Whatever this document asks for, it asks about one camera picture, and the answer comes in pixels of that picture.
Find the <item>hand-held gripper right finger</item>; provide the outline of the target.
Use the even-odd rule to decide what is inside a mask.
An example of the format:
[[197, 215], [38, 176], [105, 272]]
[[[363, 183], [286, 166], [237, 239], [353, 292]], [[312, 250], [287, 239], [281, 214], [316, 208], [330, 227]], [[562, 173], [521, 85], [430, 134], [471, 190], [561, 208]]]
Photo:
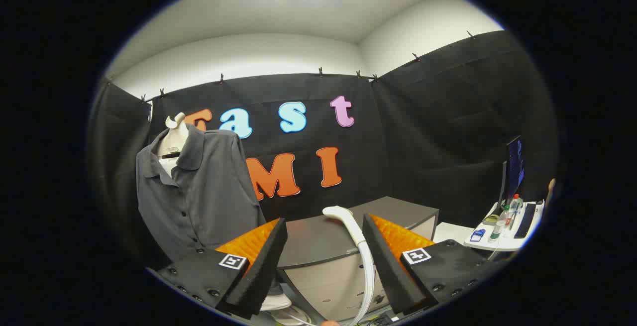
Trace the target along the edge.
[[455, 240], [435, 243], [373, 214], [364, 215], [362, 233], [395, 313], [451, 303], [500, 269]]

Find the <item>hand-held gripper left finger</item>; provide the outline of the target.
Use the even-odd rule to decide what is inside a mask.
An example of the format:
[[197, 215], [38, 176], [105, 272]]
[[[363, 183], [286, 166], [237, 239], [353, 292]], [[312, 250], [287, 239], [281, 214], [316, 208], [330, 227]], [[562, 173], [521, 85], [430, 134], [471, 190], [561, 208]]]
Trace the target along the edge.
[[249, 320], [261, 310], [287, 238], [285, 218], [277, 218], [171, 263], [155, 277], [207, 310]]

